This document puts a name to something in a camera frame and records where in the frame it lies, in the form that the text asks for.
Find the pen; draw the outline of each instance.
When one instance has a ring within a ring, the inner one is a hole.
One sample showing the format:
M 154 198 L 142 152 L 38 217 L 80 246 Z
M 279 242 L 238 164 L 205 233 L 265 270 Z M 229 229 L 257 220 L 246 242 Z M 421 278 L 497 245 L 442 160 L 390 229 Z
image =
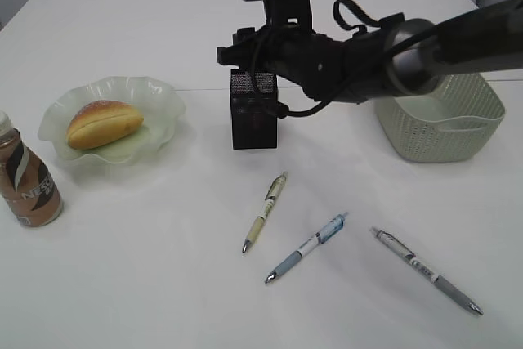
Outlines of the pen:
M 475 304 L 465 293 L 452 285 L 443 275 L 434 272 L 427 267 L 425 262 L 422 262 L 415 253 L 410 251 L 404 244 L 402 244 L 396 237 L 390 233 L 379 230 L 374 226 L 370 228 L 373 235 L 385 244 L 393 253 L 401 257 L 405 262 L 410 264 L 416 271 L 428 278 L 434 286 L 441 292 L 446 294 L 449 298 L 454 300 L 459 306 L 473 313 L 474 315 L 483 315 L 481 308 Z
M 305 257 L 310 251 L 316 248 L 320 244 L 324 244 L 337 234 L 342 228 L 345 222 L 345 217 L 348 212 L 338 214 L 333 218 L 326 226 L 320 229 L 315 235 L 310 237 L 305 243 L 303 243 L 296 251 L 291 253 L 287 259 L 281 262 L 270 274 L 267 276 L 265 283 L 269 284 L 271 281 L 281 277 L 287 271 L 291 270 L 297 265 L 303 257 Z
M 281 175 L 279 175 L 272 181 L 272 184 L 270 185 L 270 188 L 267 191 L 267 195 L 265 196 L 265 203 L 263 204 L 263 209 L 254 220 L 253 226 L 251 226 L 251 230 L 247 233 L 247 237 L 244 241 L 244 247 L 242 248 L 242 253 L 246 253 L 256 241 L 258 235 L 260 234 L 260 231 L 262 231 L 262 228 L 265 225 L 265 220 L 267 219 L 267 217 L 269 217 L 270 211 L 274 207 L 276 200 L 278 199 L 279 194 L 281 193 L 281 190 L 285 186 L 286 181 L 286 172 L 283 172 Z

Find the pen tip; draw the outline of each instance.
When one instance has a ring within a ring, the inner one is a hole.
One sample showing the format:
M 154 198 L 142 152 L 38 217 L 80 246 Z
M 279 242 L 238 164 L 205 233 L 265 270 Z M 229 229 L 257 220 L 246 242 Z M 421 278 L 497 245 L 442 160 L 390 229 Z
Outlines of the pen tip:
M 251 242 L 249 240 L 245 240 L 244 247 L 242 248 L 242 253 L 246 253 L 249 248 L 251 248 Z
M 468 307 L 474 311 L 477 315 L 483 316 L 483 311 L 476 304 L 469 304 Z
M 269 284 L 272 280 L 274 280 L 276 278 L 276 273 L 272 272 L 269 274 L 269 276 L 267 278 L 265 278 L 265 283 L 266 284 Z

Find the pen grip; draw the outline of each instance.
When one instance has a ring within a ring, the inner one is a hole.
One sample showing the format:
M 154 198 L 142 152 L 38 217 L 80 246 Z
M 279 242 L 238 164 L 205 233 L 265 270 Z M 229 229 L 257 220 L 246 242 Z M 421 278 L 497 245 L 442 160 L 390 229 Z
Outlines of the pen grip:
M 468 305 L 474 303 L 465 293 L 456 288 L 441 275 L 434 281 L 434 285 L 463 308 L 468 309 Z
M 247 233 L 246 240 L 249 240 L 251 243 L 254 243 L 258 238 L 258 235 L 262 231 L 264 225 L 265 220 L 261 217 L 256 217 L 256 220 L 254 220 L 253 222 L 253 226 L 251 226 L 251 230 Z
M 277 274 L 277 276 L 282 276 L 287 271 L 296 266 L 297 263 L 301 261 L 301 259 L 302 255 L 298 251 L 294 251 L 274 269 L 274 272 Z

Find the table surface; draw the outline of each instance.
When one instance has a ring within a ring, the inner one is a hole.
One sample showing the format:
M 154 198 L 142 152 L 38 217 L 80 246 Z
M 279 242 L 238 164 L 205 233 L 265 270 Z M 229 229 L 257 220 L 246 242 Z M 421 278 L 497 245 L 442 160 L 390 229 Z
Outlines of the table surface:
M 313 0 L 315 23 L 342 38 L 331 1 Z M 374 16 L 402 9 L 434 21 L 473 7 L 358 1 Z M 262 7 L 201 2 L 30 0 L 0 33 L 2 108 L 66 202 L 57 221 L 35 230 L 0 205 L 0 347 L 521 347 L 522 82 L 492 83 L 507 116 L 463 163 L 405 162 L 372 103 L 285 119 L 278 149 L 233 151 L 228 72 L 214 64 L 213 47 L 256 25 Z M 42 113 L 69 88 L 110 74 L 179 87 L 187 113 L 177 134 L 131 167 L 65 168 L 36 137 Z M 280 96 L 310 104 L 295 87 Z M 283 170 L 282 197 L 243 256 Z M 263 284 L 345 210 L 346 226 L 328 244 Z M 470 316 L 433 288 L 372 238 L 371 225 L 396 234 L 485 315 Z

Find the bun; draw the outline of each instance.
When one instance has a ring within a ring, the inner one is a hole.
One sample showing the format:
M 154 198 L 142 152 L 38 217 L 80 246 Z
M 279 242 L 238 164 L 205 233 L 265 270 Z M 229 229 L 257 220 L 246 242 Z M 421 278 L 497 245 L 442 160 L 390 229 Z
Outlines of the bun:
M 135 132 L 144 117 L 121 101 L 99 100 L 85 105 L 67 128 L 67 144 L 73 149 L 107 145 Z

